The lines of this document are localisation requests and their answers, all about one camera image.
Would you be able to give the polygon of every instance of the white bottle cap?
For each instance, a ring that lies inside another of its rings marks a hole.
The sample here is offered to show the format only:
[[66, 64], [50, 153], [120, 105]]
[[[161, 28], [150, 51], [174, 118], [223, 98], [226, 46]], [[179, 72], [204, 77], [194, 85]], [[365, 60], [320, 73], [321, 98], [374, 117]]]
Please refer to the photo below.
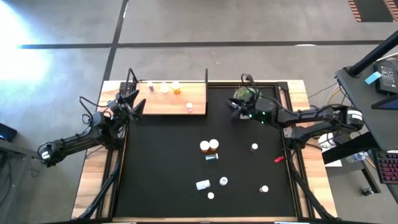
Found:
[[178, 88], [180, 88], [180, 82], [174, 81], [173, 84], [172, 84], [172, 88], [173, 88], [173, 89], [178, 89]]
[[210, 140], [209, 144], [212, 149], [216, 149], [218, 147], [218, 141], [215, 139]]
[[214, 198], [214, 194], [211, 193], [211, 192], [209, 192], [209, 193], [207, 194], [207, 197], [208, 197], [209, 199], [213, 199], [213, 198]]
[[266, 186], [266, 185], [264, 185], [264, 186], [262, 186], [261, 188], [260, 188], [260, 191], [261, 192], [268, 192], [268, 187]]
[[208, 141], [202, 141], [201, 143], [200, 143], [200, 149], [201, 150], [209, 150], [209, 148], [210, 148], [210, 144], [209, 144], [209, 142]]
[[225, 186], [226, 183], [228, 183], [228, 179], [227, 179], [226, 177], [222, 177], [222, 178], [220, 179], [220, 185], [221, 185], [221, 186]]

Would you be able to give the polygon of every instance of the wooden board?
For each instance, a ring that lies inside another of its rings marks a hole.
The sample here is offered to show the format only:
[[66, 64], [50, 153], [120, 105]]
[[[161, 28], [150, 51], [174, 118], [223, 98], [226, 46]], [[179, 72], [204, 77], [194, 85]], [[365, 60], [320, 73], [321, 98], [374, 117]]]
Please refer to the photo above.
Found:
[[[101, 97], [99, 99], [100, 105], [105, 105], [109, 100], [113, 100], [115, 94], [119, 91], [120, 83], [123, 81], [106, 81], [104, 82], [103, 89], [101, 91]], [[213, 82], [230, 82], [230, 81], [213, 81]], [[307, 110], [310, 105], [308, 102], [307, 92], [305, 91], [305, 85], [303, 80], [261, 80], [256, 82], [287, 82], [289, 86], [290, 100], [292, 102], [293, 110]], [[311, 123], [302, 124], [303, 126], [311, 125]], [[310, 141], [312, 144], [317, 144], [316, 141]], [[106, 152], [96, 152], [92, 156], [86, 159], [83, 172], [81, 175], [81, 180], [78, 188], [78, 193], [76, 195], [75, 206], [73, 208], [73, 217], [79, 216], [85, 208], [91, 203], [94, 199], [95, 195], [98, 193], [101, 187], [101, 181], [105, 166], [106, 160]], [[333, 201], [333, 196], [331, 194], [330, 185], [328, 181], [328, 176], [326, 174], [326, 169], [323, 164], [322, 154], [319, 149], [313, 148], [311, 146], [307, 146], [303, 151], [303, 159], [305, 164], [305, 170], [307, 173], [308, 184], [310, 186], [311, 191], [314, 193], [319, 202], [326, 208], [326, 210], [332, 214], [333, 216], [337, 216], [335, 203]], [[305, 197], [303, 192], [299, 190], [300, 201], [302, 210], [306, 211], [307, 206], [305, 203]], [[107, 194], [106, 201], [109, 201], [110, 194]], [[261, 219], [255, 220], [257, 217], [244, 218], [244, 221], [261, 221]], [[124, 218], [114, 219], [116, 222], [136, 222], [130, 221]], [[224, 222], [233, 222], [229, 218], [224, 218], [224, 220], [217, 220]]]
[[[144, 114], [201, 114], [206, 113], [206, 84], [205, 83], [180, 83], [180, 93], [174, 94], [171, 82], [167, 82], [170, 90], [161, 92], [161, 82], [154, 82], [155, 91], [150, 91], [147, 83], [137, 84], [140, 91], [134, 105], [142, 99], [147, 99]], [[187, 110], [187, 103], [192, 103], [192, 111]]]

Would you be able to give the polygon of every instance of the black mat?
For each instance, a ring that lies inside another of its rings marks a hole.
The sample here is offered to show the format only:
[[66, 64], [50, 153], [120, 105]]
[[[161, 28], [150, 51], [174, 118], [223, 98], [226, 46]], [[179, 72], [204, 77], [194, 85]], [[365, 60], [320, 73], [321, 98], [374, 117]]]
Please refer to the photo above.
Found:
[[383, 0], [354, 0], [361, 22], [393, 22]]
[[[145, 116], [129, 127], [115, 217], [295, 216], [286, 164], [273, 161], [281, 132], [255, 121], [232, 124], [225, 101], [233, 91], [209, 89], [207, 118]], [[271, 88], [262, 92], [275, 97]], [[199, 143], [212, 138], [220, 158], [205, 161]], [[251, 153], [255, 142], [259, 149]], [[196, 182], [206, 179], [211, 187], [198, 191]], [[268, 193], [259, 192], [262, 185]]]

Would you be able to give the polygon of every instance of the red object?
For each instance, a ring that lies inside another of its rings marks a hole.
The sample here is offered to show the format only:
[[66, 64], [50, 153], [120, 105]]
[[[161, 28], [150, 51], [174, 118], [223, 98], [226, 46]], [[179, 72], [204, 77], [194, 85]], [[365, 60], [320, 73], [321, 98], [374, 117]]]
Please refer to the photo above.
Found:
[[276, 158], [276, 159], [274, 160], [274, 162], [275, 162], [275, 163], [280, 162], [282, 159], [284, 159], [284, 157], [283, 157], [283, 156], [279, 156], [278, 158]]

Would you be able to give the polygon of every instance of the computer monitor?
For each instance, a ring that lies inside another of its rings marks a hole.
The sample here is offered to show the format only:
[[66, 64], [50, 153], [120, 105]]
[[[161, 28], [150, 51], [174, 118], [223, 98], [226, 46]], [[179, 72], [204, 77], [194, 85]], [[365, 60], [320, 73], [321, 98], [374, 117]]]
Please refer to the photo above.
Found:
[[372, 104], [371, 108], [374, 110], [398, 110], [398, 94]]

